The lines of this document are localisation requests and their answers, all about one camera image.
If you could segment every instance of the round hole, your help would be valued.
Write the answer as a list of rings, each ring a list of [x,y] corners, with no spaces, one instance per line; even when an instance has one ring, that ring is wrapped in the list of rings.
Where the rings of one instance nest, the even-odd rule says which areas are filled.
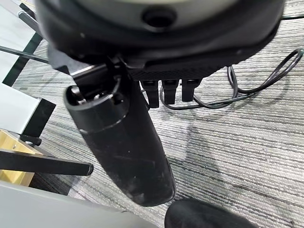
[[[149,8],[144,12],[142,20],[152,28],[165,29],[176,21],[176,13],[166,7]]]

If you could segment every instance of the black cable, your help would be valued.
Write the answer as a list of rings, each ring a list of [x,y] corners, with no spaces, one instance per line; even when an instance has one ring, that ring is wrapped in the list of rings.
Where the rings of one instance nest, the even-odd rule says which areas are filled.
[[[284,15],[282,17],[282,20],[294,20],[294,19],[303,19],[304,14],[298,14],[298,15]]]
[[[194,101],[198,103],[197,105],[190,105],[190,106],[182,106],[182,107],[174,107],[168,104],[164,103],[163,99],[163,87],[161,87],[160,91],[160,100],[164,104],[165,107],[172,109],[172,110],[189,110],[189,109],[196,109],[196,108],[209,108],[209,109],[219,109],[226,107],[233,102],[240,101],[240,100],[245,100],[247,98],[253,97],[254,95],[257,95],[260,91],[270,87],[280,79],[282,79],[284,76],[286,76],[301,60],[301,58],[304,55],[304,49],[298,48],[292,53],[290,53],[278,66],[277,68],[271,73],[271,75],[266,79],[266,81],[259,86],[258,88],[255,89],[249,89],[249,90],[244,90],[240,89],[238,87],[238,81],[236,74],[234,72],[234,69],[232,66],[227,67],[227,76],[228,76],[228,81],[233,88],[233,96],[230,99],[224,99],[224,100],[219,100],[215,102],[209,102],[209,103],[204,103],[201,100],[199,100],[195,95],[193,97]],[[282,69],[282,67],[292,58],[294,57],[294,60],[281,72],[279,71]]]

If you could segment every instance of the light wood surface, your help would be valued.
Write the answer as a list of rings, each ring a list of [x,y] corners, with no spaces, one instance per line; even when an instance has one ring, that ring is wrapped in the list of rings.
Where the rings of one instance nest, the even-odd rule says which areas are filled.
[[[24,153],[41,154],[39,151],[19,140],[14,135],[0,130],[0,148],[14,150]],[[33,172],[22,172],[12,170],[0,170],[0,180],[15,183],[22,186],[28,186],[34,176]]]

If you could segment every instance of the black shoe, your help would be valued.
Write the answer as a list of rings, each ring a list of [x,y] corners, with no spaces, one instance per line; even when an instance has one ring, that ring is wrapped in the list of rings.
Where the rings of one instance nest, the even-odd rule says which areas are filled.
[[[257,228],[247,219],[196,200],[172,203],[166,213],[165,228]]]

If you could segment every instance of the gray carpet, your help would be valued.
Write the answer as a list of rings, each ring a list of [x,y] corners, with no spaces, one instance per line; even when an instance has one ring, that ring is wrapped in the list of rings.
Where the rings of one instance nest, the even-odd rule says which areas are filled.
[[[288,14],[304,12],[290,0]],[[46,41],[36,54],[46,55]],[[304,20],[282,22],[279,33],[256,56],[235,67],[239,86],[256,87],[285,56],[304,46]],[[176,180],[177,199],[194,197],[237,213],[259,227],[304,227],[304,60],[288,77],[257,98],[211,111],[150,111]],[[60,158],[92,162],[90,177],[40,175],[55,192],[128,209],[163,227],[170,203],[143,208],[128,200],[87,148],[62,102],[72,79],[30,60],[14,88],[43,97],[57,107],[46,125],[41,147]],[[196,94],[203,101],[231,95],[226,71],[204,79]],[[181,101],[181,90],[177,93]]]

